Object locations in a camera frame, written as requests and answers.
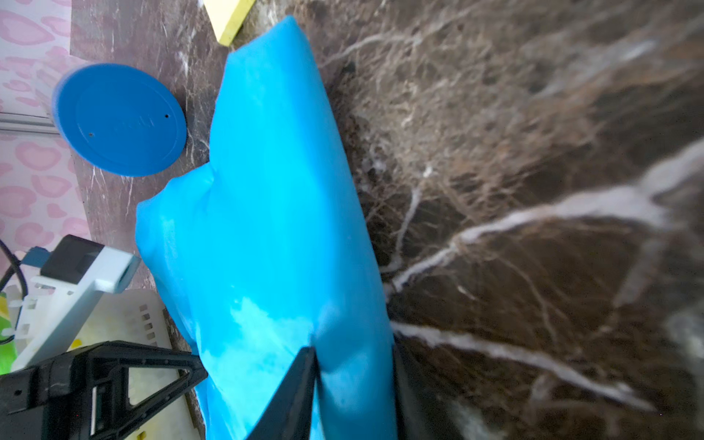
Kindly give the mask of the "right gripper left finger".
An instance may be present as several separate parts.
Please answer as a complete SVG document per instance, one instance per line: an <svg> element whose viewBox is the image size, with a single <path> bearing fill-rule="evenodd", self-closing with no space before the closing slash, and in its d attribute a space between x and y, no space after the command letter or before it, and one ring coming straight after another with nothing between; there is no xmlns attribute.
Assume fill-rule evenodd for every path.
<svg viewBox="0 0 704 440"><path fill-rule="evenodd" d="M308 440L318 363L314 348L302 348L247 440Z"/></svg>

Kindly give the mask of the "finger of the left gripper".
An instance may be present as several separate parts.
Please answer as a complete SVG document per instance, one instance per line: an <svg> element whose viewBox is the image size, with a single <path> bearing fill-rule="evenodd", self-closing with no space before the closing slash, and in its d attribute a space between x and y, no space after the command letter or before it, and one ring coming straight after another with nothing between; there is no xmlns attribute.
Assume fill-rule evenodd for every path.
<svg viewBox="0 0 704 440"><path fill-rule="evenodd" d="M181 376L133 404L129 372ZM4 439L125 439L208 376L199 357L124 341L85 346L1 378Z"/></svg>

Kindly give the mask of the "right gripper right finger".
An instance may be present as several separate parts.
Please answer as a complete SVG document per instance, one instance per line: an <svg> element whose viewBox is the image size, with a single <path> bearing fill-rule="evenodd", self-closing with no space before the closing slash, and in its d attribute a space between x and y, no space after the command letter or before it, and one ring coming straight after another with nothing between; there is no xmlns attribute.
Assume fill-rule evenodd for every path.
<svg viewBox="0 0 704 440"><path fill-rule="evenodd" d="M392 350L400 439L456 439L457 428L401 342Z"/></svg>

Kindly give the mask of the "white plastic basket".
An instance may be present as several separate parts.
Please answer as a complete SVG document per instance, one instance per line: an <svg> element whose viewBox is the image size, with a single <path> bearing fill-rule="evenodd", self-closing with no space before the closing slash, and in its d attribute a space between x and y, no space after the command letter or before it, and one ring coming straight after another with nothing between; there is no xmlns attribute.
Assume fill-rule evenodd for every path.
<svg viewBox="0 0 704 440"><path fill-rule="evenodd" d="M188 394L207 373L172 347L156 293L105 294L78 334L79 439L196 439Z"/></svg>

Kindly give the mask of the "blue raincoat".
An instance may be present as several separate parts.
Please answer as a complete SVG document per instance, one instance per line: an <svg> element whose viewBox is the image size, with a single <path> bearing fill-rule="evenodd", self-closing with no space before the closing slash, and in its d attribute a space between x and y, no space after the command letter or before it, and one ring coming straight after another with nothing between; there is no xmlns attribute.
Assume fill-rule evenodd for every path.
<svg viewBox="0 0 704 440"><path fill-rule="evenodd" d="M210 439L243 439L295 356L314 439L394 439L393 336L326 88L294 18L231 53L209 160L137 206L136 243L207 379Z"/></svg>

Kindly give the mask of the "green raincoat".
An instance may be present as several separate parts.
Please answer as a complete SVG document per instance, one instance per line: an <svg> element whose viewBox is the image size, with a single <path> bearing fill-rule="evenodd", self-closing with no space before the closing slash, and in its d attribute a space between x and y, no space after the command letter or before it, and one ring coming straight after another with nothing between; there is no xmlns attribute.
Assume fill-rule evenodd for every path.
<svg viewBox="0 0 704 440"><path fill-rule="evenodd" d="M0 374L5 375L11 372L12 364L17 359L17 351L12 341L7 342L9 335L5 334L6 330L11 328L9 309L7 305L7 297L1 294L1 346L0 346Z"/></svg>

